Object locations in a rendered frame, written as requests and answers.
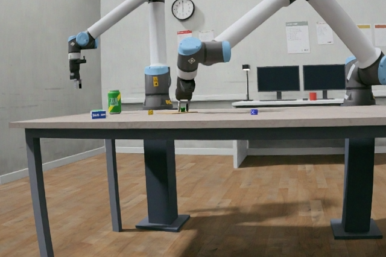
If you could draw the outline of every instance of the computer monitor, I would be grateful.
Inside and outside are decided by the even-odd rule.
[[[323,99],[327,99],[327,90],[346,89],[345,65],[305,65],[303,83],[305,91],[322,90]]]
[[[258,91],[276,92],[282,99],[282,91],[300,91],[299,66],[258,67]]]

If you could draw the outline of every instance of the table leg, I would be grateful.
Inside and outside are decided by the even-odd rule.
[[[177,209],[174,141],[144,140],[148,216],[138,229],[178,232],[189,215]]]
[[[115,139],[105,139],[107,181],[109,183],[111,221],[114,232],[122,232],[121,206],[119,205],[118,172],[116,169]]]
[[[40,139],[32,137],[26,131],[25,140],[27,143],[28,173],[30,175],[32,206],[40,256],[53,257],[54,249],[52,248],[51,233],[49,231]]]
[[[346,139],[342,219],[331,219],[335,239],[381,239],[370,218],[374,177],[373,138]]]

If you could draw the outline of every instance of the paper on wall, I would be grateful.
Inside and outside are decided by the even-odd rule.
[[[210,42],[213,41],[215,38],[215,32],[214,30],[210,31],[199,31],[198,32],[198,38],[201,42]]]
[[[375,24],[375,45],[386,46],[386,24]]]
[[[192,37],[192,31],[191,30],[184,30],[184,31],[178,31],[177,32],[177,44],[180,45],[180,42],[182,39],[185,39],[187,37]]]
[[[370,40],[371,44],[373,43],[373,34],[372,34],[372,26],[370,24],[358,24],[358,28],[362,31],[362,33]]]
[[[310,53],[308,22],[287,22],[285,26],[288,53]]]
[[[319,45],[334,44],[334,34],[332,32],[332,28],[326,22],[316,23],[316,34]]]

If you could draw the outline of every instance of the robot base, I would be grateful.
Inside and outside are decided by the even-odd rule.
[[[368,106],[375,104],[375,98],[371,86],[365,89],[347,90],[343,101],[343,106]]]
[[[143,105],[144,110],[173,109],[169,95],[146,95]]]

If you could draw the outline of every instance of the blue box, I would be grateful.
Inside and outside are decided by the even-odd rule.
[[[105,110],[91,110],[91,119],[106,118]]]

